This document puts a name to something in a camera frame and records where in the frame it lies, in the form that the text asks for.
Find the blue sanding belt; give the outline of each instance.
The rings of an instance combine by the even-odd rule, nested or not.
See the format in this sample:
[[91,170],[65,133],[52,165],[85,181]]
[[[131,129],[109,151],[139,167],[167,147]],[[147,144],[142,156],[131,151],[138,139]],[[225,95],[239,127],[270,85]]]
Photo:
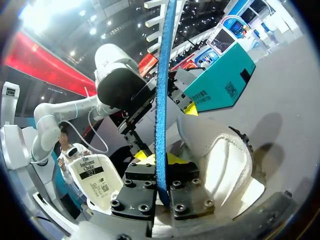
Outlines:
[[156,81],[156,107],[155,107],[155,170],[156,182],[159,197],[162,203],[169,207],[170,201],[167,191],[166,168],[166,114],[167,114],[167,95],[168,95],[168,71],[169,60],[172,47],[172,36],[174,32],[177,0],[169,0],[164,26],[162,41],[160,46],[158,75]]

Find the teal machine housing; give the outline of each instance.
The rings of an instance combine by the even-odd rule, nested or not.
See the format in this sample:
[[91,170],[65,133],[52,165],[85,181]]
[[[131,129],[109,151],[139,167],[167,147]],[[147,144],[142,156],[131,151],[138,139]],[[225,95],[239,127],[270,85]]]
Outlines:
[[256,68],[246,51],[236,43],[185,90],[198,112],[234,106]]

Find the robotic arm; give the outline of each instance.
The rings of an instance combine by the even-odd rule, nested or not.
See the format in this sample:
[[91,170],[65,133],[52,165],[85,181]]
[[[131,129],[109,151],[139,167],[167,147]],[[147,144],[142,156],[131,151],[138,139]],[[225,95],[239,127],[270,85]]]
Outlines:
[[126,110],[133,97],[146,86],[146,81],[139,75],[138,64],[116,45],[101,46],[94,60],[97,95],[58,104],[42,103],[35,108],[38,135],[31,150],[34,162],[41,164],[51,154],[61,134],[59,123],[76,119],[89,111],[98,121]]
[[81,100],[58,104],[42,103],[34,110],[34,120],[38,131],[34,139],[31,156],[35,162],[45,160],[53,150],[60,137],[58,124],[88,114],[98,121],[113,114],[119,109],[112,108],[99,101],[97,95]]

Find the display screen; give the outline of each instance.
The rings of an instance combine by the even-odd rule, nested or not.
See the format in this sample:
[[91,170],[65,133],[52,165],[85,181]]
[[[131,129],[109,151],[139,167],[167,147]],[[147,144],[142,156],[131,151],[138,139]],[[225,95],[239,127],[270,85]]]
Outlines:
[[236,36],[244,30],[244,26],[239,21],[235,21],[234,24],[230,27],[231,32]]
[[12,97],[14,97],[14,96],[15,96],[15,93],[16,93],[16,90],[15,90],[15,89],[11,89],[11,88],[7,88],[7,89],[6,89],[6,95],[7,95],[7,96],[12,96]]
[[224,30],[221,29],[210,45],[220,54],[223,54],[235,40]]

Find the bolt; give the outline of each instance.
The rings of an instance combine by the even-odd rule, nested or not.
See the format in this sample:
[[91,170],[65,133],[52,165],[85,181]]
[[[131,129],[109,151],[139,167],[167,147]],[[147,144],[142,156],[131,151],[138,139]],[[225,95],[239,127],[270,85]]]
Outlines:
[[150,189],[152,187],[152,182],[150,181],[146,181],[144,184],[143,184],[143,187],[145,189]]
[[138,209],[142,214],[147,214],[150,211],[150,207],[147,204],[139,205]]
[[195,178],[192,180],[192,183],[196,186],[200,186],[201,180],[199,178]]
[[173,187],[174,187],[175,189],[181,189],[181,188],[183,188],[183,185],[182,185],[182,183],[181,183],[180,181],[173,181],[173,182],[172,182],[172,185],[173,185]]
[[128,188],[134,188],[136,186],[134,182],[130,179],[125,180],[124,185],[127,186]]
[[206,209],[213,209],[215,207],[214,201],[212,200],[206,200],[204,201],[204,208]]
[[116,211],[121,211],[122,210],[122,204],[119,200],[112,200],[110,202],[111,208],[113,208]]
[[116,236],[116,240],[131,240],[131,237],[129,237],[128,235],[125,235],[125,234],[120,234],[120,235]]
[[177,214],[183,214],[185,211],[187,210],[187,207],[181,203],[179,204],[176,204],[174,206],[174,211],[177,213]]

